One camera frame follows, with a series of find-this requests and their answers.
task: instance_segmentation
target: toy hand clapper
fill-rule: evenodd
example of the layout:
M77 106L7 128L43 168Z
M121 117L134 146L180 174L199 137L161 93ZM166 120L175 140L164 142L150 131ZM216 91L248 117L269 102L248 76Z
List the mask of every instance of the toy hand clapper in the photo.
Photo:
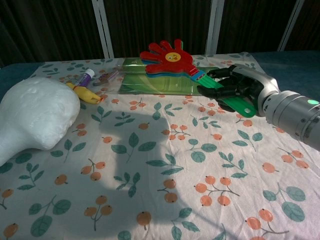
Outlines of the toy hand clapper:
M140 58L148 64L145 67L148 77L185 75L207 88L223 87L192 64L193 58L189 53L183 51L183 42L180 39L174 41L175 49L167 41L161 41L160 45L161 47L155 42L150 43L150 52L144 51L140 54ZM251 118L256 114L255 108L240 97L226 98L223 102L246 118Z

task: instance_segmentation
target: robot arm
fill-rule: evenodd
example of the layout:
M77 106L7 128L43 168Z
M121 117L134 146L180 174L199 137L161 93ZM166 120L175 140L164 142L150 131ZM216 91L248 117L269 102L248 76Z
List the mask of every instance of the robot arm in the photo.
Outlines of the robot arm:
M234 96L243 97L257 110L257 116L265 117L269 124L283 129L294 139L320 151L320 103L293 91L280 91L277 81L247 66L235 64L229 68L212 70L212 78L223 87L197 87L200 94L216 99L220 107L234 112L221 100Z

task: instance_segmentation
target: blue fabric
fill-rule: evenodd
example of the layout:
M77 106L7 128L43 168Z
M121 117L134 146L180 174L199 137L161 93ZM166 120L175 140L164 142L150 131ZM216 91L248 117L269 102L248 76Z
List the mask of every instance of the blue fabric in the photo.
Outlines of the blue fabric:
M277 80L281 91L320 100L320 51L257 52L252 56Z
M29 78L44 62L16 63L0 69L0 101L15 84Z

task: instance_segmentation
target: green handle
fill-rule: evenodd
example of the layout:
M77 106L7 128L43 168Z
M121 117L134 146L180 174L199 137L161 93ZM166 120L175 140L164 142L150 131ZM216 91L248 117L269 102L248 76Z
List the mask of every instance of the green handle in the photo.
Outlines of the green handle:
M204 75L196 82L206 88L218 89L223 87L220 83L214 81L208 75ZM250 105L248 102L238 96L226 98L223 100L223 102L245 118L252 118L254 115L256 115L256 109L254 106Z

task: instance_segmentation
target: yellow smiley face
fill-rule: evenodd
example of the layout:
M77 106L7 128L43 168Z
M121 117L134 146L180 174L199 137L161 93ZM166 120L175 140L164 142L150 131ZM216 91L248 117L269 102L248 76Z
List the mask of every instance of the yellow smiley face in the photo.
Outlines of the yellow smiley face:
M179 53L169 52L165 55L165 59L169 62L177 62L181 59L181 56Z

